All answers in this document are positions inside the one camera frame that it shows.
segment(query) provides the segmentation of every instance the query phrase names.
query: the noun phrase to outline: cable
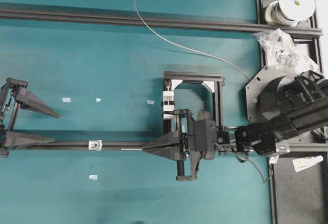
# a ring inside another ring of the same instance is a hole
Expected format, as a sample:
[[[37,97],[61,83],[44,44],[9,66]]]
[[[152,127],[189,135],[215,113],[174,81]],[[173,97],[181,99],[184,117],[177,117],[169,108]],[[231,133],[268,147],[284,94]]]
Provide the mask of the cable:
[[[133,0],[134,2],[134,9],[135,11],[137,12],[140,20],[142,21],[142,23],[150,30],[152,31],[156,36],[158,36],[159,38],[165,40],[166,42],[170,43],[170,44],[173,44],[175,46],[178,46],[178,47],[181,47],[183,49],[186,49],[186,50],[189,50],[189,51],[193,51],[193,52],[197,52],[199,54],[202,54],[202,55],[205,55],[205,56],[208,56],[208,57],[212,57],[212,58],[215,58],[217,60],[220,60],[222,62],[225,62],[226,64],[229,64],[230,66],[236,68],[238,71],[240,71],[243,75],[245,75],[247,77],[247,79],[251,80],[251,78],[244,72],[242,71],[239,67],[237,67],[236,65],[234,65],[233,63],[221,58],[221,57],[218,57],[218,56],[214,56],[214,55],[211,55],[211,54],[208,54],[206,52],[202,52],[202,51],[198,51],[198,50],[195,50],[195,49],[192,49],[192,48],[189,48],[189,47],[186,47],[186,46],[182,46],[178,43],[175,43],[173,41],[170,41],[168,40],[167,38],[164,38],[163,36],[161,36],[160,34],[158,34],[157,32],[155,32],[151,27],[148,26],[148,24],[144,21],[144,19],[142,19],[141,15],[139,14],[139,11],[138,11],[138,7],[137,7],[137,0]]]
[[[261,172],[261,170],[260,170],[260,168],[254,163],[253,160],[251,160],[250,158],[247,158],[247,157],[245,157],[245,156],[243,156],[243,155],[240,155],[240,154],[238,154],[238,153],[236,153],[236,152],[229,151],[229,150],[227,150],[226,148],[224,148],[223,146],[219,145],[218,143],[214,143],[214,144],[215,144],[218,148],[220,148],[220,149],[222,149],[222,150],[224,150],[224,151],[226,151],[226,152],[228,152],[228,153],[231,153],[231,154],[235,155],[236,157],[238,156],[239,159],[242,158],[242,159],[245,160],[245,161],[249,161],[249,162],[250,162],[250,163],[256,168],[257,172],[260,174],[260,176],[261,176],[261,178],[262,178],[262,183],[263,183],[263,184],[266,183],[266,182],[272,177],[272,175],[273,175],[273,171],[272,171],[271,167],[269,167],[271,173],[270,173],[270,174],[268,175],[268,177],[265,179],[264,176],[263,176],[263,174],[262,174],[262,172]]]

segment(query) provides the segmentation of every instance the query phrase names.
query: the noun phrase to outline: small white paper piece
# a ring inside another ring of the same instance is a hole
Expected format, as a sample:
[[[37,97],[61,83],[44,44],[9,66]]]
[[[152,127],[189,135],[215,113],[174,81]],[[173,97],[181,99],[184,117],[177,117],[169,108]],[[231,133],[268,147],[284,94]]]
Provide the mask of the small white paper piece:
[[[311,157],[294,159],[293,165],[294,165],[295,171],[299,172],[304,169],[308,169],[321,161],[323,161],[322,156],[311,156]]]
[[[64,103],[70,103],[72,101],[70,97],[63,97],[62,100]]]
[[[89,179],[98,180],[98,175],[97,174],[90,174]]]

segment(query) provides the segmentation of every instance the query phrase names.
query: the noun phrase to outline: clear plastic bag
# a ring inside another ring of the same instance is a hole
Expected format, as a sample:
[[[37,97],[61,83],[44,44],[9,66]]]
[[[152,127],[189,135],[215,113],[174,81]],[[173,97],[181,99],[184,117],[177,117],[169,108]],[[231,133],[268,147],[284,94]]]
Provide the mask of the clear plastic bag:
[[[281,29],[254,34],[266,53],[266,65],[284,68],[296,73],[307,70],[317,72],[318,65],[294,44],[293,39]]]

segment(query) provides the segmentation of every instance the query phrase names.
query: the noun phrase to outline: teal mat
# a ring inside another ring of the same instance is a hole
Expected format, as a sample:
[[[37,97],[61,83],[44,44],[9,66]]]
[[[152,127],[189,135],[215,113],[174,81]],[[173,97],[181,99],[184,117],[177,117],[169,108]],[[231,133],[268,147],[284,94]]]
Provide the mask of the teal mat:
[[[132,0],[109,0],[108,5],[105,0],[0,1],[126,10],[132,5]],[[227,9],[215,2],[178,11],[178,5],[169,6],[172,1],[160,1],[163,6],[143,0],[140,8],[206,16]],[[229,1],[240,10],[228,10],[228,16],[255,19],[254,0]],[[158,32],[230,60],[250,76],[260,68],[253,36]],[[223,74],[224,123],[247,124],[243,75],[168,45],[146,28],[0,20],[0,35],[0,83],[7,77],[27,80],[29,89],[61,115],[55,119],[22,111],[17,129],[57,139],[149,140],[160,135],[165,70]],[[196,113],[208,107],[207,97],[204,89],[178,89],[177,108]],[[254,160],[267,173],[266,158]],[[0,170],[3,223],[270,223],[268,184],[261,183],[252,165],[230,156],[202,161],[195,182],[176,182],[175,162],[141,152],[13,151],[0,161]],[[91,174],[98,180],[89,180]]]

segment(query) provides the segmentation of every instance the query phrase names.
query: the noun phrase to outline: rod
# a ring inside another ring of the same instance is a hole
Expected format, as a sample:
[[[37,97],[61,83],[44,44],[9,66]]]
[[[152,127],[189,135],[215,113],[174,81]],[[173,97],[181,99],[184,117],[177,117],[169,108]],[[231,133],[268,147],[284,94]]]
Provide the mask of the rod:
[[[275,30],[278,27],[264,24],[226,23],[205,21],[199,16],[178,14],[144,13],[143,18],[150,27],[192,29],[203,31],[231,31],[256,33]],[[29,21],[51,21],[66,23],[86,23],[121,26],[140,26],[144,24],[133,11],[89,9],[64,6],[27,5],[0,3],[0,18],[23,19]],[[295,37],[315,37],[323,35],[319,28],[279,27],[284,32]]]

